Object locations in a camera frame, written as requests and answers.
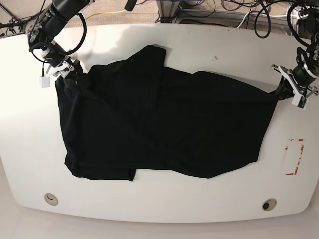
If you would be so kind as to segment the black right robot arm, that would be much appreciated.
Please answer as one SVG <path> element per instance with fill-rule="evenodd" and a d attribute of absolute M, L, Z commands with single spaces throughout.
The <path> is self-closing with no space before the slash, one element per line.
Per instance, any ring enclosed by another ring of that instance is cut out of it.
<path fill-rule="evenodd" d="M 51 72 L 42 71 L 40 81 L 49 81 L 53 76 L 76 81 L 83 76 L 83 69 L 79 60 L 72 61 L 70 56 L 80 49 L 87 35 L 87 24 L 82 10 L 91 5 L 93 0 L 53 0 L 46 8 L 41 9 L 35 23 L 27 31 L 29 52 L 41 50 L 41 59 L 36 59 L 43 65 L 48 64 Z M 62 31 L 66 24 L 78 16 L 83 27 L 83 34 L 79 43 L 71 50 L 64 50 L 54 38 Z"/>

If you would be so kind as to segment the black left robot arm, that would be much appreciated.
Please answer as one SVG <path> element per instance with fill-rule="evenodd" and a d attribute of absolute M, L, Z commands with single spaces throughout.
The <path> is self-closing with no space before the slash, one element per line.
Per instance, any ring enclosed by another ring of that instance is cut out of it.
<path fill-rule="evenodd" d="M 292 13 L 300 8 L 299 18 L 304 22 L 304 30 L 311 37 L 310 43 L 301 39 L 292 25 Z M 304 48 L 297 48 L 297 66 L 291 74 L 297 88 L 303 94 L 310 89 L 311 83 L 319 78 L 319 2 L 317 0 L 295 0 L 287 11 L 287 25 L 295 40 Z"/>

